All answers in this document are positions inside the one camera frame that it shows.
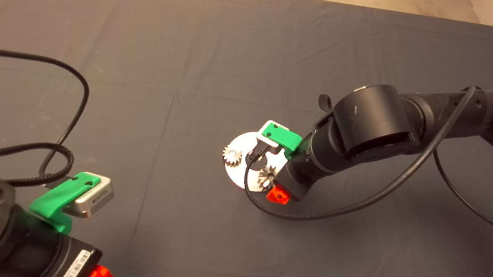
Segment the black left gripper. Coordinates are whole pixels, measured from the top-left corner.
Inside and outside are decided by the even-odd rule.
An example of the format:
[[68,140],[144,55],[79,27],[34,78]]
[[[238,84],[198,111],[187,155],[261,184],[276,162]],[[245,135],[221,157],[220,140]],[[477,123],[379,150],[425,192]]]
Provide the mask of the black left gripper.
[[103,252],[93,245],[63,236],[48,277],[114,277],[99,265]]

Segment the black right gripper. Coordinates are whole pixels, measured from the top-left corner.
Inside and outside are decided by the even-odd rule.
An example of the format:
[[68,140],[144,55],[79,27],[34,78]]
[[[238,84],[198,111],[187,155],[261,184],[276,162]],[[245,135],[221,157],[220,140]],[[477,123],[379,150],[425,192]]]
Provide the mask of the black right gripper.
[[308,162],[287,161],[277,173],[276,186],[267,192],[267,200],[271,203],[286,205],[290,199],[303,200],[315,184],[318,176],[315,165]]

